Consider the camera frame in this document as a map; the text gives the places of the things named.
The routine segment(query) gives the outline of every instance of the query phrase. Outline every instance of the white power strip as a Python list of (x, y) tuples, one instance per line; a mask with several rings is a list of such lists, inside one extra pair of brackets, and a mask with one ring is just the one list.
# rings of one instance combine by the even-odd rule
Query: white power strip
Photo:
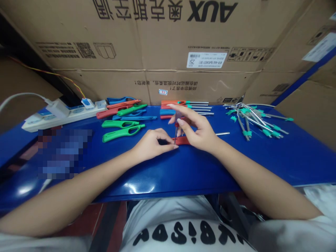
[(94, 108), (86, 110), (84, 107), (75, 108), (70, 110), (70, 114), (66, 118), (57, 118), (56, 116), (49, 114), (43, 116), (42, 120), (25, 122), (22, 129), (28, 132), (36, 132), (38, 130), (44, 130), (59, 125), (72, 123), (75, 121), (83, 120), (86, 118), (96, 116), (97, 112), (106, 110), (106, 101), (97, 101)]

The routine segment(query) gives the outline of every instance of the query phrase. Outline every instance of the pile of metal rods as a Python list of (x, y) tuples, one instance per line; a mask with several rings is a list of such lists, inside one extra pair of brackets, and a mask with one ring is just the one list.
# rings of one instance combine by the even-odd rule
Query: pile of metal rods
[[(266, 122), (263, 118), (271, 118), (276, 117), (286, 121), (293, 121), (293, 118), (275, 116), (271, 114), (265, 114), (263, 110), (257, 110), (257, 107), (251, 107), (244, 103), (237, 103), (236, 105), (227, 106), (226, 109), (231, 109), (227, 115), (231, 115), (232, 113), (237, 113), (237, 118), (232, 116), (231, 119), (233, 121), (238, 121), (243, 136), (245, 137), (246, 141), (249, 141), (252, 138), (252, 132), (250, 131), (250, 123), (255, 124), (260, 127), (260, 130), (269, 138), (283, 138), (284, 136), (281, 135), (278, 131), (289, 134), (288, 132), (282, 130), (280, 127), (270, 124)], [(245, 121), (246, 129), (241, 122), (242, 120)]]

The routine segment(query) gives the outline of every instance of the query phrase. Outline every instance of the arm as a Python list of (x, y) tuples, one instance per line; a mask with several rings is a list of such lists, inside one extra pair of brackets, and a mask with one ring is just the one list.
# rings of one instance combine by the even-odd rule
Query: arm
[[(165, 139), (169, 145), (159, 145)], [(0, 220), (0, 232), (45, 236), (73, 221), (105, 188), (131, 167), (176, 149), (163, 129), (148, 130), (137, 145), (120, 156), (36, 195)]]
[[(323, 215), (286, 181), (217, 137), (206, 117), (186, 107), (171, 107), (187, 116), (186, 120), (178, 121), (190, 144), (218, 158), (250, 200), (266, 215), (273, 219), (312, 219)], [(197, 131), (194, 132), (189, 124), (197, 127)]]

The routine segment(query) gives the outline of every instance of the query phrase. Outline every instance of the aux logo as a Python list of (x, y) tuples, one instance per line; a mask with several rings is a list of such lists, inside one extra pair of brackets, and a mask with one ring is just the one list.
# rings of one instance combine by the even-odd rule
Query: aux logo
[[(220, 22), (225, 23), (229, 19), (230, 15), (234, 11), (235, 7), (238, 5), (238, 3), (234, 3), (231, 6), (230, 5), (225, 5), (225, 2), (220, 2), (218, 4), (217, 1), (213, 1), (213, 0), (208, 1), (206, 3), (205, 3), (205, 1), (200, 1), (200, 3), (198, 5), (196, 5), (195, 1), (189, 1), (189, 3), (190, 3), (190, 6), (191, 6), (192, 14), (188, 18), (188, 21), (191, 21), (194, 18), (196, 22), (205, 22), (205, 20), (207, 18), (206, 16), (208, 14), (208, 9), (209, 9), (210, 5), (212, 5), (214, 10), (212, 11), (212, 16), (211, 16), (210, 21), (211, 22), (216, 21), (218, 9), (219, 9)], [(198, 11), (201, 9), (202, 6), (203, 6), (203, 12), (202, 12), (202, 18), (200, 18), (200, 15), (199, 15)]]

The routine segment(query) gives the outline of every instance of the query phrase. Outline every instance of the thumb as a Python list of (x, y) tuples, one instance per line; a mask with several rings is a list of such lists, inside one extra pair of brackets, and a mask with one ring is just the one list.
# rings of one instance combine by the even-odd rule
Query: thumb
[(165, 153), (165, 152), (168, 152), (168, 151), (172, 151), (174, 149), (177, 149), (178, 146), (177, 145), (174, 145), (174, 144), (168, 144), (168, 145), (161, 145), (160, 146), (160, 151), (161, 153)]
[(190, 137), (193, 137), (194, 135), (196, 135), (196, 133), (193, 131), (193, 129), (190, 127), (190, 125), (182, 120), (182, 119), (177, 119), (178, 124), (180, 125), (180, 127), (183, 129), (185, 135), (187, 136), (188, 139), (190, 139)]

